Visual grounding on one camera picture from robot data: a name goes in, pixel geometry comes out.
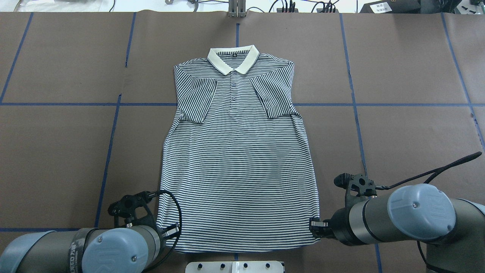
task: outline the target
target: light blue joint cap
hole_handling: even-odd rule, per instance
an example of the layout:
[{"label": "light blue joint cap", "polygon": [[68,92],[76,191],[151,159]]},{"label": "light blue joint cap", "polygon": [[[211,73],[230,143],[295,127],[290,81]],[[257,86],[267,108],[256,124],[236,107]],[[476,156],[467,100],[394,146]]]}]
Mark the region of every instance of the light blue joint cap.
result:
[{"label": "light blue joint cap", "polygon": [[82,256],[82,271],[140,273],[147,260],[148,245],[143,236],[129,228],[115,228],[88,245]]},{"label": "light blue joint cap", "polygon": [[13,240],[0,256],[0,273],[15,273],[25,254],[45,234],[51,232],[55,231],[29,233]]},{"label": "light blue joint cap", "polygon": [[389,196],[388,214],[402,233],[424,241],[448,234],[456,222],[450,199],[430,184],[397,189]]}]

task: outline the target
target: folded sleeve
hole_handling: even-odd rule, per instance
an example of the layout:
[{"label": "folded sleeve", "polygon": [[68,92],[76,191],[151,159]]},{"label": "folded sleeve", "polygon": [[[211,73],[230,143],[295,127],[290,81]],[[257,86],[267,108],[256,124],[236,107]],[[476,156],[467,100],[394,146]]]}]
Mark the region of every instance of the folded sleeve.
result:
[{"label": "folded sleeve", "polygon": [[174,67],[174,76],[181,120],[204,123],[217,88],[217,80],[192,76],[180,66]]},{"label": "folded sleeve", "polygon": [[289,62],[282,68],[249,80],[269,119],[299,115],[291,101],[293,73],[294,63]]}]

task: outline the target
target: striped shirt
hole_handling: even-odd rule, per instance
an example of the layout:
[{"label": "striped shirt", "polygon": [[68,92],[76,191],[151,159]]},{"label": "striped shirt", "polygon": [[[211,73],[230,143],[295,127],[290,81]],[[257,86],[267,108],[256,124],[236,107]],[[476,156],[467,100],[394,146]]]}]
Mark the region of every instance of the striped shirt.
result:
[{"label": "striped shirt", "polygon": [[[318,192],[291,102],[293,68],[255,46],[211,49],[174,67],[178,105],[161,189],[182,209],[177,251],[264,252],[317,241],[308,223],[320,213]],[[169,197],[158,211],[157,225],[178,222]]]}]

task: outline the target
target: paper tag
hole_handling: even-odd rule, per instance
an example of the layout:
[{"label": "paper tag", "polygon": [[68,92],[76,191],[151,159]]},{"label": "paper tag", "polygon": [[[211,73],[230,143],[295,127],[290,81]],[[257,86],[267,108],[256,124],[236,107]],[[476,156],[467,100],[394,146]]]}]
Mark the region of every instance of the paper tag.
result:
[{"label": "paper tag", "polygon": [[374,13],[384,13],[392,11],[391,7],[389,7],[389,4],[387,2],[370,5],[370,7]]}]

